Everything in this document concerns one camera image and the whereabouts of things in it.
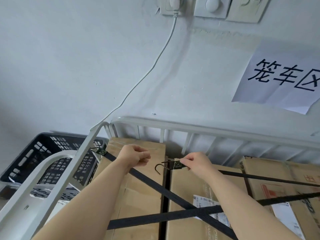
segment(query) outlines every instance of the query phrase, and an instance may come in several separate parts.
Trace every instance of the person's right arm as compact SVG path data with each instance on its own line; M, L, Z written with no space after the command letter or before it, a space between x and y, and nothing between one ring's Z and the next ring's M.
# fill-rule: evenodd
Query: person's right arm
M204 153L193 152L180 161L212 188L239 240L301 240L216 170Z

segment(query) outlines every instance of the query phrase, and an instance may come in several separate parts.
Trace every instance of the black plastic crate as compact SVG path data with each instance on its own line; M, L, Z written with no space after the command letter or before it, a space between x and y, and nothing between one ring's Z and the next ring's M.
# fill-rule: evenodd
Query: black plastic crate
M64 150L78 150L86 136L64 135L57 133L41 133L20 153L13 163L1 175L0 181L22 184L30 173L50 155ZM97 147L104 144L104 139L94 140ZM71 158L62 158L51 164L39 180L38 184L56 184L70 163ZM89 150L83 158L73 177L85 186L93 173L96 160Z

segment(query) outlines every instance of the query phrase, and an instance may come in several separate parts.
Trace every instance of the white metal frame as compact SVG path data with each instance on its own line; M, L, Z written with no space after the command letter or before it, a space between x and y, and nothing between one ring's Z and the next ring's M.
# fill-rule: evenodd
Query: white metal frame
M201 134L201 135L210 135L214 136L214 140L211 143L206 154L208 155L212 150L216 148L223 138L230 138L241 140L242 144L234 150L232 154L230 154L224 161L224 165L227 164L230 159L235 157L241 149L246 146L250 142L266 142L271 143L274 146L270 149L264 151L260 156L263 157L264 155L272 152L273 150L277 149L280 146L287 146L293 148L299 148L301 151L286 160L291 160L292 158L301 155L302 153L312 150L312 151L319 151L320 152L320 143L311 142L311 141L303 141L303 140L296 140L296 139L289 139L289 138L280 138L280 137L273 137L273 136L265 136L253 133L245 133L239 132L234 130L226 130L226 129L218 129L218 128L211 128L211 127L204 127L204 126L196 126L196 125L189 125L189 124L181 124L176 122L168 122L168 121L159 121L153 119L144 119L144 118L137 118L137 117L120 117L117 118L109 123L101 122L100 124L96 125L86 137L85 141L82 143L81 147L78 151L62 151L55 153L42 161L36 169L29 175L26 181L20 186L17 192L13 195L13 197L9 200L9 202L3 207L0 211L0 226L4 227L6 223L6 218L10 217L10 212L14 210L15 206L19 204L19 200L30 193L33 189L34 185L39 181L45 170L49 165L51 165L54 161L59 160L64 157L71 157L73 158L62 174L61 178L58 180L57 184L53 188L52 192L48 196L46 200L40 206L40 210L32 223L30 224L29 228L27 229L26 233L23 235L22 240L30 240L32 236L44 225L47 218L49 217L52 209L54 208L55 204L57 203L62 191L66 188L66 185L72 182L72 175L78 168L79 164L81 163L83 157L85 156L86 152L88 151L90 145L93 143L94 139L98 135L100 129L104 126L107 136L109 138L118 137L116 125L120 124L127 124L134 127L134 132L137 139L140 139L139 133L139 126L143 127L150 127L150 128L158 128L160 129L160 137L159 142L164 142L164 135L165 130L171 131L179 131L187 133L184 145L182 147L182 154L186 153L188 148L190 138L193 134Z

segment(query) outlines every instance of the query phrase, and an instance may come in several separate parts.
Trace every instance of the power cord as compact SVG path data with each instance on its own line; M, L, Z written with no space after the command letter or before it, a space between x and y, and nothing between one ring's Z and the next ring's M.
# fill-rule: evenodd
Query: power cord
M154 69L154 67L156 66L160 56L162 55L162 53L164 52L164 50L166 49L167 45L169 44L170 42L170 39L172 37L172 34L174 33L174 28L176 27L176 22L177 22L177 17L178 17L178 9L179 9L179 6L180 6L180 0L170 0L170 4L172 7L174 7L174 15L173 15L173 25L172 25L172 28L171 28L171 32L170 32L170 35L169 35L169 38L167 40L167 42L165 43L164 47L162 48L160 54L158 55L157 59L155 60L153 66L151 67L151 69L140 79L140 81L138 81L137 84L134 85L133 88L131 88L131 90L127 93L127 95L124 97L124 99L122 100L121 104L116 107L115 109L113 109L110 113L108 113L108 115L106 117L104 117L101 121L99 121L98 123L96 123L90 130L92 130L95 126L97 126L98 124L100 124L101 122L103 122L106 118L108 118L113 112L115 112L118 108L120 108L123 103L125 102L125 100L127 99L127 97L130 95L130 93L142 82L143 79L146 78L146 76L149 75L149 73Z

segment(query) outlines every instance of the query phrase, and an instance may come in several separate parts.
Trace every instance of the white plug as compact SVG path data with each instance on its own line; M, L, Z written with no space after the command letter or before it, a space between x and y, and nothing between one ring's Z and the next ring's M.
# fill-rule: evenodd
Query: white plug
M170 6L174 9L174 11L179 10L180 0L170 0Z

